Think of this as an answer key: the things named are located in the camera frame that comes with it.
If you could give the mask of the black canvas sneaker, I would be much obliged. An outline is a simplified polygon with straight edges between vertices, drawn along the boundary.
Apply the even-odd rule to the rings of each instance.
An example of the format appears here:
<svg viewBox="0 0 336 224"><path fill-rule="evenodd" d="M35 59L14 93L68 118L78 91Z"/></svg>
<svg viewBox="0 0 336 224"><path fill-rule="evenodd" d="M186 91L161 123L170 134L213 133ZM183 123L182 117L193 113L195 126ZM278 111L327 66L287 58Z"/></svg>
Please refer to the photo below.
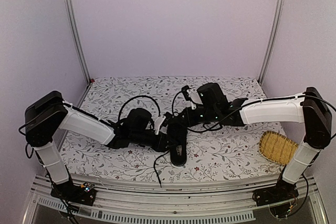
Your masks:
<svg viewBox="0 0 336 224"><path fill-rule="evenodd" d="M187 127L177 119L171 120L167 126L167 138L170 143L171 163L177 167L185 165Z"/></svg>

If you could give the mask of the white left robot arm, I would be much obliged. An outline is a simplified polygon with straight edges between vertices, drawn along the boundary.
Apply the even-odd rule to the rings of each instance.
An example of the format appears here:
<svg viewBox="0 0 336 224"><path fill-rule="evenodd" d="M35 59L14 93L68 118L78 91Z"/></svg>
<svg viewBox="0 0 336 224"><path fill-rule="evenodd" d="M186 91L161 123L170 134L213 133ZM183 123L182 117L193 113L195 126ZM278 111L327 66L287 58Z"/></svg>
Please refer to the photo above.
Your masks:
<svg viewBox="0 0 336 224"><path fill-rule="evenodd" d="M103 120L67 103L59 91L52 91L32 105L24 113L25 123L19 131L25 136L51 180L58 185L58 192L67 200L78 195L78 188L70 182L71 176L53 143L58 130L73 132L90 138L112 149L126 148L129 144L148 146L156 152L165 152L169 141L160 131L166 117L156 120L143 108L132 109L126 118L116 122Z"/></svg>

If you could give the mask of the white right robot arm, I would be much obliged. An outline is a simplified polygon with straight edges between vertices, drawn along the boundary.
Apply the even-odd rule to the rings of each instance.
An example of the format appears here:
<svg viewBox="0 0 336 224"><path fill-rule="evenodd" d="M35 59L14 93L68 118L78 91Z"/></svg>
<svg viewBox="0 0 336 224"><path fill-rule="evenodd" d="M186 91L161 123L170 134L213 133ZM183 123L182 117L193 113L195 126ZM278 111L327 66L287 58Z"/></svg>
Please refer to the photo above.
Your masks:
<svg viewBox="0 0 336 224"><path fill-rule="evenodd" d="M281 182L271 190L276 201L291 194L292 186L308 166L335 137L332 134L335 106L326 101L318 90L308 87L304 92L277 98L237 98L228 101L218 83L206 83L197 89L181 89L190 107L183 113L189 127L201 123L217 126L246 126L258 123L301 125L303 137L298 150L285 166Z"/></svg>

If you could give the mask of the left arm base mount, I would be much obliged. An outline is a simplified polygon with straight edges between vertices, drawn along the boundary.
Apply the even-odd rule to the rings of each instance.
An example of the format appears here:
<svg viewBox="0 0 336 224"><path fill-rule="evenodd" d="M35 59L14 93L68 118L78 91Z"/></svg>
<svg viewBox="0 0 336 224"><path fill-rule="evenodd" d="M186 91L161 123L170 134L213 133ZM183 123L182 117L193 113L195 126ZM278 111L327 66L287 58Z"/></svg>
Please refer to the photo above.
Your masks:
<svg viewBox="0 0 336 224"><path fill-rule="evenodd" d="M72 180L52 185L51 196L81 205L93 206L97 191L95 184L85 182L75 185Z"/></svg>

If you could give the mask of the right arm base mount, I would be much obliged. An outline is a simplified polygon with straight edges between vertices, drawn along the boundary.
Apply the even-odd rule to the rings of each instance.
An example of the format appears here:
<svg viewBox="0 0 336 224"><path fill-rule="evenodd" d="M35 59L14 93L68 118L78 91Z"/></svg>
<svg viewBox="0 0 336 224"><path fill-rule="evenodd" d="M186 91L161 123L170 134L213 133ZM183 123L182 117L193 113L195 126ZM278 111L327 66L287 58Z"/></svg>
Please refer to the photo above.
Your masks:
<svg viewBox="0 0 336 224"><path fill-rule="evenodd" d="M264 206L285 200L296 199L298 196L299 193L296 183L291 184L286 182L281 174L275 185L254 190L252 200L257 206Z"/></svg>

